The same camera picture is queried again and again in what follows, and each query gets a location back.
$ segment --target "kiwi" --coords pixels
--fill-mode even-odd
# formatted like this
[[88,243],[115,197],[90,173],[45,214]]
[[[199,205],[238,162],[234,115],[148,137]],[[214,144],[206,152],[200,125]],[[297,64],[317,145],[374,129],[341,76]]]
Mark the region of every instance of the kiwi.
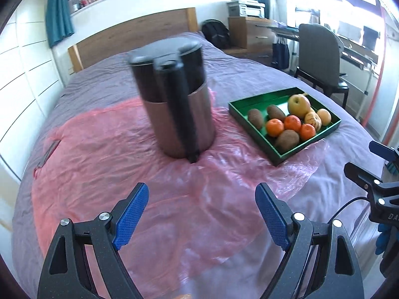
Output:
[[293,130],[284,130],[277,138],[275,148],[282,155],[295,148],[298,144],[299,135]]
[[261,130],[265,121],[263,120],[263,115],[258,109],[248,110],[248,121],[254,125],[258,130]]
[[284,122],[285,114],[279,107],[272,104],[271,106],[267,107],[266,111],[270,119],[278,119]]

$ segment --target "wooden headboard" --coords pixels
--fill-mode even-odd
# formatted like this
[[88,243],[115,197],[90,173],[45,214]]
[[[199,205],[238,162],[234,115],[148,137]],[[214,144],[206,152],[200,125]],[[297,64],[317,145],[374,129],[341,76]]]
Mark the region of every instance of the wooden headboard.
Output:
[[187,31],[198,31],[195,8],[164,11],[128,20],[90,36],[68,49],[75,72],[107,57]]

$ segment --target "backpack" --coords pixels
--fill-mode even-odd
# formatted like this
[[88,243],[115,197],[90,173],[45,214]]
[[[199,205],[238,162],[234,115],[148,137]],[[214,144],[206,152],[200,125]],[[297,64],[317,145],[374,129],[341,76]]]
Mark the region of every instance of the backpack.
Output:
[[207,41],[219,49],[231,47],[229,30],[219,20],[205,20],[202,24],[202,33]]

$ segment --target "tangerine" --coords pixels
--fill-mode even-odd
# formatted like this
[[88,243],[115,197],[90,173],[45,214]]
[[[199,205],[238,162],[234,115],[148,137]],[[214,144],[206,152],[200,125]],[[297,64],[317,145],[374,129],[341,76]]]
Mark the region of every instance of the tangerine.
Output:
[[284,124],[281,120],[271,119],[266,125],[266,132],[270,137],[278,137],[284,131]]
[[311,124],[303,124],[299,131],[299,136],[303,142],[316,136],[316,129]]
[[301,127],[302,123],[297,116],[287,116],[284,120],[285,130],[293,130],[294,132],[298,133]]

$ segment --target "pink plastic sheet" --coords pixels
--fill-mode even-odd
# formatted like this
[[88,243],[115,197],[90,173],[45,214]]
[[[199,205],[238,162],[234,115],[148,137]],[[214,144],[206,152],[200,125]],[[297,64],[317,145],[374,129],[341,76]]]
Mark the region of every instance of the pink plastic sheet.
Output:
[[[78,223],[110,211],[138,182],[150,200],[120,256],[145,298],[179,288],[223,263],[265,228],[254,199],[267,182],[279,199],[296,194],[324,160],[328,144],[310,145],[274,167],[225,108],[214,108],[216,139],[195,164],[157,147],[140,99],[76,116],[54,131],[61,140],[35,172],[31,192],[43,254],[64,217]],[[93,267],[94,255],[88,253]],[[98,268],[99,295],[107,297]]]

